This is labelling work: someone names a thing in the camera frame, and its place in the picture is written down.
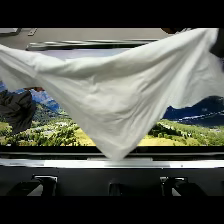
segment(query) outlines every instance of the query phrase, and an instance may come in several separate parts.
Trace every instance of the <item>towel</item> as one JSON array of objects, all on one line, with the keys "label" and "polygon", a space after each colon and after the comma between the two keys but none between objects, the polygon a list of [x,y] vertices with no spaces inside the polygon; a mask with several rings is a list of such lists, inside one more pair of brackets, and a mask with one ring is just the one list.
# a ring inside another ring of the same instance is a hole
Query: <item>towel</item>
[{"label": "towel", "polygon": [[167,107],[224,97],[222,62],[210,53],[217,28],[198,28],[102,58],[62,60],[0,45],[9,90],[41,86],[96,146],[120,160]]}]

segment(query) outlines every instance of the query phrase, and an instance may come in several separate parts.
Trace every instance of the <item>landscape image on screen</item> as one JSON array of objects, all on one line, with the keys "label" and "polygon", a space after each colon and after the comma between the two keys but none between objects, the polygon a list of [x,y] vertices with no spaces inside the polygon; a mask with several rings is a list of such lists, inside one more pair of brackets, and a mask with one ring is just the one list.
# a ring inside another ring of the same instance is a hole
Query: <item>landscape image on screen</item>
[{"label": "landscape image on screen", "polygon": [[[111,56],[127,49],[51,50],[40,53],[61,59]],[[0,82],[0,92],[7,87]],[[16,135],[0,116],[2,146],[95,146],[46,91],[30,90],[37,109],[30,129]],[[167,108],[162,120],[140,141],[139,146],[223,146],[224,98],[210,96],[193,107]]]}]

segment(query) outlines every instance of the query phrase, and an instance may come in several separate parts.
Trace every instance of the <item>screen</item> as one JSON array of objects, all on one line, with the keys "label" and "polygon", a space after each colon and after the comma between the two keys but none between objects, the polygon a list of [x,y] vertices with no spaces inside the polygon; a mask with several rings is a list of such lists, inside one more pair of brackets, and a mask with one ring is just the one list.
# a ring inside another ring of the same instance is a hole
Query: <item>screen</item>
[{"label": "screen", "polygon": [[[128,49],[49,50],[39,53],[60,59],[105,57]],[[7,87],[0,82],[0,92]],[[37,109],[31,128],[16,135],[0,116],[0,144],[4,146],[95,146],[63,108],[46,91],[30,90]],[[162,120],[140,141],[139,146],[224,145],[224,99],[210,96],[193,107],[167,108]]]}]

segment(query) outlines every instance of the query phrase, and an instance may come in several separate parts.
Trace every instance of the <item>white cloth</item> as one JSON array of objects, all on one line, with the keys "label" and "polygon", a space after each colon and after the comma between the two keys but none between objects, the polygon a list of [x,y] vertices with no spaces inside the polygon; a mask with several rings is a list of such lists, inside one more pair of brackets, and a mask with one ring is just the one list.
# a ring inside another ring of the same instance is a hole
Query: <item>white cloth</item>
[{"label": "white cloth", "polygon": [[41,86],[109,158],[126,156],[167,107],[224,97],[218,29],[200,28],[121,54],[61,60],[0,45],[0,76],[10,90]]}]

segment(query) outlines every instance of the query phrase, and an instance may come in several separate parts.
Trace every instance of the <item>metal bracket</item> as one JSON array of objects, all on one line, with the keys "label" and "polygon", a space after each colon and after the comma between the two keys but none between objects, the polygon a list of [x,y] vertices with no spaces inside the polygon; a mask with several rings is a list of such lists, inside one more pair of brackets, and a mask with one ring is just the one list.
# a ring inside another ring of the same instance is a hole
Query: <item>metal bracket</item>
[{"label": "metal bracket", "polygon": [[28,36],[33,36],[38,28],[32,28],[30,32],[28,33]]}]

